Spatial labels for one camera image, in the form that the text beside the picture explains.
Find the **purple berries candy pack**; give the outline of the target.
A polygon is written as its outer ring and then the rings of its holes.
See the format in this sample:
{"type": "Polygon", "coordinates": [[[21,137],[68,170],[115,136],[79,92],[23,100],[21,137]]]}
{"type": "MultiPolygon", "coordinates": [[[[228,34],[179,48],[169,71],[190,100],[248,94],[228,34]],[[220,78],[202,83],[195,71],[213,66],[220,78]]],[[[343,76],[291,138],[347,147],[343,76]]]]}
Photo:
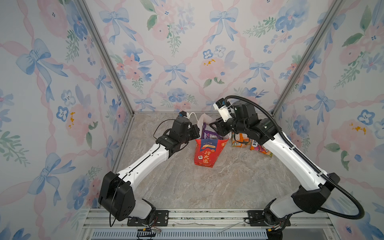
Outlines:
{"type": "Polygon", "coordinates": [[[224,138],[219,134],[217,134],[216,132],[208,130],[207,124],[203,123],[201,139],[223,140],[224,138]]]}

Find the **red paper bag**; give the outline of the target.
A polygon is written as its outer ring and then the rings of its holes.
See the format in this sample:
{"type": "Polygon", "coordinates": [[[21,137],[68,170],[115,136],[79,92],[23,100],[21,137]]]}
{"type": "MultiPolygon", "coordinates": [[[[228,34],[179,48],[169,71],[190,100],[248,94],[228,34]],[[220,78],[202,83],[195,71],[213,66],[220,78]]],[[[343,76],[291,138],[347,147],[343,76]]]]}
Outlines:
{"type": "Polygon", "coordinates": [[[213,129],[210,129],[209,126],[212,122],[214,122],[214,119],[207,114],[202,114],[198,119],[197,126],[200,129],[200,138],[195,139],[196,148],[194,155],[194,163],[197,166],[212,168],[228,141],[231,139],[231,133],[224,136],[223,140],[201,139],[203,123],[207,124],[208,130],[215,132],[213,129]]]}

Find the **pink fruit candy pack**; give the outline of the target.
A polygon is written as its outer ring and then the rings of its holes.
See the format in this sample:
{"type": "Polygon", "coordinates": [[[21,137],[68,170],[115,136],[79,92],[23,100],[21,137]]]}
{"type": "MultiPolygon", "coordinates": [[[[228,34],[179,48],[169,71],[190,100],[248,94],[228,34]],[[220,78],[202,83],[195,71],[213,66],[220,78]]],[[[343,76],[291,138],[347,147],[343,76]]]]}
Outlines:
{"type": "Polygon", "coordinates": [[[262,145],[259,145],[255,140],[252,140],[252,143],[251,143],[251,148],[250,148],[251,151],[257,151],[259,153],[262,153],[262,154],[265,154],[269,157],[272,157],[273,156],[273,153],[270,152],[269,150],[267,150],[266,148],[264,148],[262,145]]]}

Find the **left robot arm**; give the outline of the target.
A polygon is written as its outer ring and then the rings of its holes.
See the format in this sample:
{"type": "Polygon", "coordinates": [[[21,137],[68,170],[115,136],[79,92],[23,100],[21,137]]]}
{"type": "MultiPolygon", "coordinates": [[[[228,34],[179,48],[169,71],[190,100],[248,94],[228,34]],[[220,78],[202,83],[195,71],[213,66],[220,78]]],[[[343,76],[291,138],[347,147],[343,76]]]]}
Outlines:
{"type": "Polygon", "coordinates": [[[151,225],[156,207],[147,200],[135,199],[135,189],[158,165],[199,137],[198,126],[192,124],[187,112],[181,111],[173,119],[173,126],[156,138],[155,144],[142,157],[117,173],[108,172],[103,178],[98,202],[110,213],[110,218],[114,218],[110,219],[110,226],[128,218],[151,225]]]}

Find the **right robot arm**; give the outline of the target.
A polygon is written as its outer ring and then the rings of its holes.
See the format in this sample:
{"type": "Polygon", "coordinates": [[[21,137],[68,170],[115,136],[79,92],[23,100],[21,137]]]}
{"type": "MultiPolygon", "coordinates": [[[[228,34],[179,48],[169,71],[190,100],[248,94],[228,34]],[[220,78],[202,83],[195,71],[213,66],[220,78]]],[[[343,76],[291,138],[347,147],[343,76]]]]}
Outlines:
{"type": "Polygon", "coordinates": [[[301,152],[285,134],[279,134],[269,118],[260,119],[255,106],[244,101],[237,101],[230,107],[224,99],[220,99],[213,106],[221,117],[211,127],[219,135],[246,134],[250,140],[272,152],[300,182],[299,188],[292,194],[269,202],[258,221],[276,226],[295,213],[314,214],[321,209],[334,186],[321,177],[322,171],[316,172],[303,160],[301,152]]]}

